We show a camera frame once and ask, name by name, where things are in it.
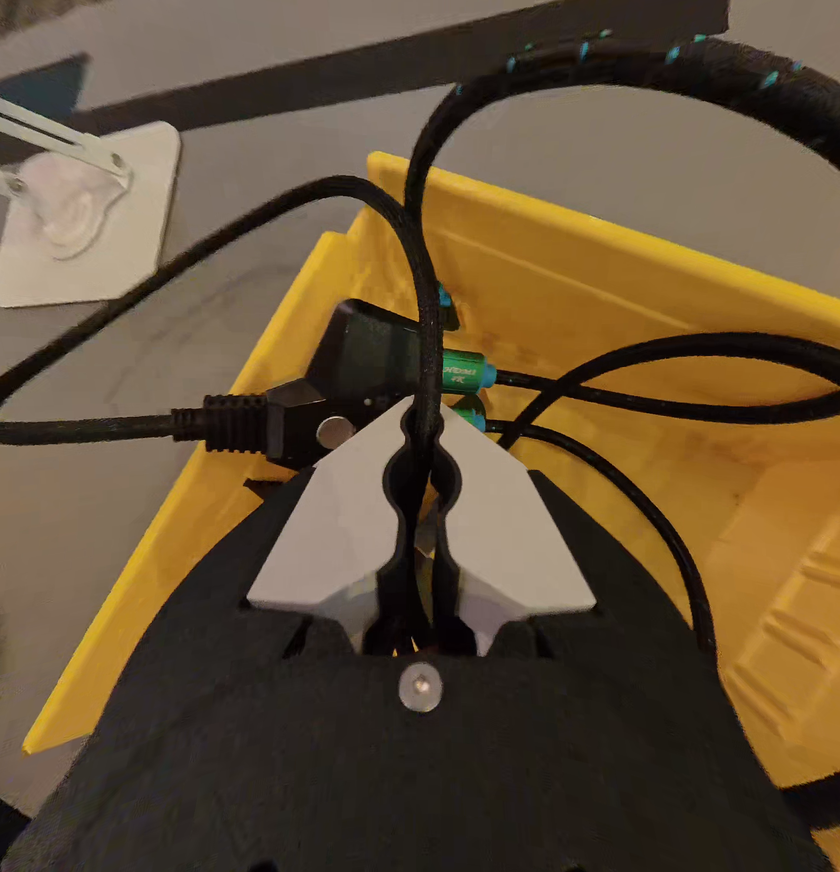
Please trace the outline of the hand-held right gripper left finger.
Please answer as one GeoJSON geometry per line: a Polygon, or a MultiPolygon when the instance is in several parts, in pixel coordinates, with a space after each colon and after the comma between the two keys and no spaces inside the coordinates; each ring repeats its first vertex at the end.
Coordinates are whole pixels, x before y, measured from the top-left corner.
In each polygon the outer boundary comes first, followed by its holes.
{"type": "Polygon", "coordinates": [[[334,620],[361,653],[416,651],[412,406],[404,398],[315,465],[248,591],[251,606],[334,620]]]}

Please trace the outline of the white panel stand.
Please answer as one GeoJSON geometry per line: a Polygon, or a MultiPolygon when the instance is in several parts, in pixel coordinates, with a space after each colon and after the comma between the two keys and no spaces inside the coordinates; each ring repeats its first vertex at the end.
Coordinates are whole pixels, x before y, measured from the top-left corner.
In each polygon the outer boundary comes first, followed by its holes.
{"type": "Polygon", "coordinates": [[[154,273],[182,151],[173,125],[99,137],[0,97],[0,134],[40,149],[0,168],[0,308],[111,301],[154,273]]]}

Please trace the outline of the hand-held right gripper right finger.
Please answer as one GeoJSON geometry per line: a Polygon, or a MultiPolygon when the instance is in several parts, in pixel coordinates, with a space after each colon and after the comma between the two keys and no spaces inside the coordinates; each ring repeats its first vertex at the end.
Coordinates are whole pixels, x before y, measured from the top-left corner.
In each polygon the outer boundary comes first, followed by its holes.
{"type": "Polygon", "coordinates": [[[441,653],[483,656],[505,624],[595,608],[529,471],[447,406],[430,483],[432,624],[441,653]]]}

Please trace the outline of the yellow plastic bin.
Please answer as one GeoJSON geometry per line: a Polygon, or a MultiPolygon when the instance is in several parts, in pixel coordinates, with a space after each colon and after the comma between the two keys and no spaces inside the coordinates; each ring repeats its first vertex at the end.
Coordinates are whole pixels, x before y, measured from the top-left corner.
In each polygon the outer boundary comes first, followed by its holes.
{"type": "MultiPolygon", "coordinates": [[[[582,213],[434,170],[425,232],[462,328],[448,344],[557,377],[624,345],[749,331],[840,348],[840,300],[582,213]]],[[[541,426],[633,479],[697,560],[721,676],[781,786],[840,770],[840,418],[786,426],[665,421],[561,401],[541,426]]],[[[196,449],[24,738],[75,743],[178,579],[288,474],[196,449]]]]}

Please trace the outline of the black Fosmon HDMI switch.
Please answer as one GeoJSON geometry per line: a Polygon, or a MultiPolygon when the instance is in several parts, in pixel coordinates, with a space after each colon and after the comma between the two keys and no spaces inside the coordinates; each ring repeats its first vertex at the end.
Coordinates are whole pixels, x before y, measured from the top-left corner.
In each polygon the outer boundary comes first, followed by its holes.
{"type": "Polygon", "coordinates": [[[114,301],[0,375],[0,408],[36,376],[102,332],[140,302],[196,264],[263,225],[298,208],[331,199],[351,199],[376,212],[391,227],[414,283],[419,321],[376,311],[347,300],[336,306],[306,375],[264,393],[209,395],[200,408],[168,414],[86,420],[0,420],[0,445],[53,446],[170,438],[207,452],[258,455],[292,472],[324,458],[317,435],[340,416],[360,429],[412,397],[394,461],[384,464],[384,494],[395,497],[400,522],[394,556],[376,582],[378,616],[365,632],[365,653],[405,653],[408,642],[431,635],[422,612],[414,570],[405,551],[414,534],[422,495],[433,465],[443,393],[443,332],[438,282],[414,214],[371,181],[349,175],[307,182],[264,202],[159,267],[114,301]]]}

